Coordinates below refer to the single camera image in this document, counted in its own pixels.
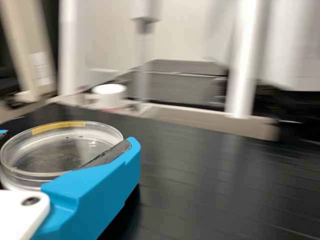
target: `black screw hole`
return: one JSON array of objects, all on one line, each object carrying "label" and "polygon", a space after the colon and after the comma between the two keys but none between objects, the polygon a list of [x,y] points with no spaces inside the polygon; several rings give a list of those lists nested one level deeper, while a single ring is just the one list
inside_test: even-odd
[{"label": "black screw hole", "polygon": [[28,197],[27,199],[23,200],[21,205],[23,205],[23,206],[31,206],[31,205],[36,204],[39,201],[40,201],[40,198],[38,198],[36,196],[31,196],[31,197]]}]

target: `yellow label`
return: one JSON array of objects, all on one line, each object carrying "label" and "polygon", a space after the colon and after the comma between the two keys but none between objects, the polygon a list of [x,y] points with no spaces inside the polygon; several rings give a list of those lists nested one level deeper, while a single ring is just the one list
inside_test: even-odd
[{"label": "yellow label", "polygon": [[86,123],[84,121],[63,121],[57,123],[51,123],[43,126],[38,126],[32,129],[32,135],[43,133],[52,129],[61,129],[67,127],[85,127]]}]

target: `petri dish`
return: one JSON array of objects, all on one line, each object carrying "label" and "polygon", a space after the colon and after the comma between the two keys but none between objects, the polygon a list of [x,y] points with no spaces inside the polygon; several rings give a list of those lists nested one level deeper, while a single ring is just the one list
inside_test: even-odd
[{"label": "petri dish", "polygon": [[123,140],[116,128],[93,121],[61,121],[30,128],[0,150],[5,189],[39,191],[42,184],[81,167]]}]

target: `black countertop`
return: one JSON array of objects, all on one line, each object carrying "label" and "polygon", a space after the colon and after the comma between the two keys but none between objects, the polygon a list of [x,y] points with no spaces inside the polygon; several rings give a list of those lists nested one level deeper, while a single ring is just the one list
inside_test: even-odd
[{"label": "black countertop", "polygon": [[320,237],[320,149],[50,104],[1,139],[56,121],[97,121],[141,144],[139,186],[101,239]]}]

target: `white container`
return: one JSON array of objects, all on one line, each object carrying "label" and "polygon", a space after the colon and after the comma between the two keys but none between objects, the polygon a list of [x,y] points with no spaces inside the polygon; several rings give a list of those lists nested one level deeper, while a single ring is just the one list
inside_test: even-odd
[{"label": "white container", "polygon": [[119,108],[125,97],[127,87],[121,84],[104,84],[95,86],[92,92],[98,100],[98,105],[105,109]]}]

